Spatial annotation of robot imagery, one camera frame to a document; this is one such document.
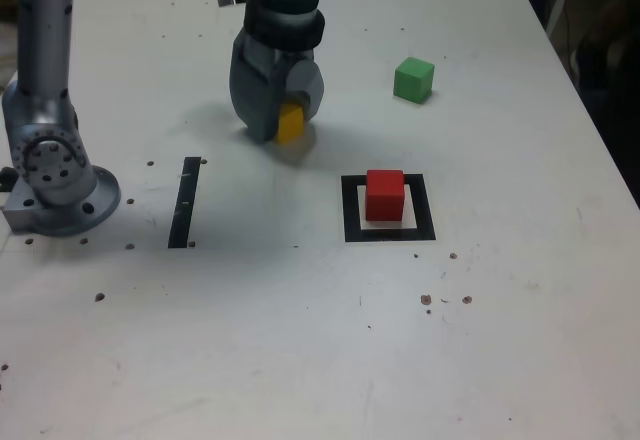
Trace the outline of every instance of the white table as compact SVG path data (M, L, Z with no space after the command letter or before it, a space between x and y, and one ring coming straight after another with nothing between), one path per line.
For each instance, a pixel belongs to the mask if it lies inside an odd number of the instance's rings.
M0 223L0 438L640 435L640 213L527 0L321 9L324 103L279 151L229 99L242 6L75 1L71 96L123 202L69 239ZM423 106L392 97L409 55ZM186 156L196 247L168 250ZM436 241L344 242L370 168L424 175Z

